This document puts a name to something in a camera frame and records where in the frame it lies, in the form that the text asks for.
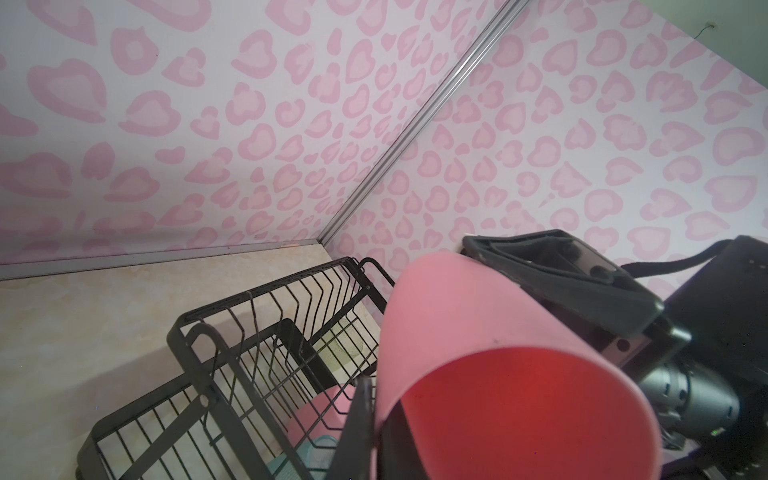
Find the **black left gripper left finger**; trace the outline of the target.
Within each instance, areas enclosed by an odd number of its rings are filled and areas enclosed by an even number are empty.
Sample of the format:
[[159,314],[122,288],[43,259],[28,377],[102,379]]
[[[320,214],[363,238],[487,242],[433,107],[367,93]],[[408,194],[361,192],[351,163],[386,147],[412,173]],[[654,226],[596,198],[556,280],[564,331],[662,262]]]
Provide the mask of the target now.
[[326,480],[369,480],[374,447],[374,399],[372,379],[361,376]]

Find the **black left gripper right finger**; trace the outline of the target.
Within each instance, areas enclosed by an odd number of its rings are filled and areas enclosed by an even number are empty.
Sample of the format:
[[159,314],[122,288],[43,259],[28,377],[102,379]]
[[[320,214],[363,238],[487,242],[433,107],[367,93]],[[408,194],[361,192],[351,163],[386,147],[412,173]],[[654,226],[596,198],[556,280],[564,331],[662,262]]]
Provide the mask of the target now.
[[377,478],[382,480],[429,479],[400,402],[391,410],[379,432]]

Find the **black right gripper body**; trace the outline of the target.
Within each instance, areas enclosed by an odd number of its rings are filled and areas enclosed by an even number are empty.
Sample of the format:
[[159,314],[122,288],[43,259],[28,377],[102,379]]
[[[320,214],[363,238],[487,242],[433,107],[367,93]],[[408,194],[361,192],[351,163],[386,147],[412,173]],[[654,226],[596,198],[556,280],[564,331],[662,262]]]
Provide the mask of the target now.
[[518,284],[621,369],[655,369],[692,341],[690,331],[665,314],[656,294],[565,231],[467,235],[460,253]]

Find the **frosted teal textured cup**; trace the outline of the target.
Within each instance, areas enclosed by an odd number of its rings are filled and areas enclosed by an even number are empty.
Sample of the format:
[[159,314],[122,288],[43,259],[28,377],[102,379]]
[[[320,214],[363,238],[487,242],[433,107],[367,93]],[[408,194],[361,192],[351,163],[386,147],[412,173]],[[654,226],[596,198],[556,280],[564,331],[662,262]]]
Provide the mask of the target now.
[[[296,448],[299,464],[313,479],[323,480],[330,468],[337,446],[338,440],[329,435],[306,440]],[[296,466],[285,453],[271,460],[267,468],[274,479],[301,479]]]

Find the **magenta pink plastic cup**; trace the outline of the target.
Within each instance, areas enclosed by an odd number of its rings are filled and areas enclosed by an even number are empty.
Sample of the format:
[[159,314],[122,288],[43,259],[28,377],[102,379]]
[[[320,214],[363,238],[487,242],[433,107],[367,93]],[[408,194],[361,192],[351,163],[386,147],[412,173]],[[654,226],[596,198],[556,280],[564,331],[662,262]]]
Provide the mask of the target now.
[[375,424],[404,410],[433,479],[656,479],[660,429],[639,387],[518,285],[449,251],[399,275]]

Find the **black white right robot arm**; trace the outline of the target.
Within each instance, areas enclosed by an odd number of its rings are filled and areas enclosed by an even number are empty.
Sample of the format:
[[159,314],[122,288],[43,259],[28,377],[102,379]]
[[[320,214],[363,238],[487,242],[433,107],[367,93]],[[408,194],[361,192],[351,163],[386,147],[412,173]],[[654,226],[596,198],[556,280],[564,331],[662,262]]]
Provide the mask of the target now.
[[518,284],[650,402],[666,479],[767,475],[767,246],[720,240],[679,260],[607,259],[562,230],[467,236],[459,249]]

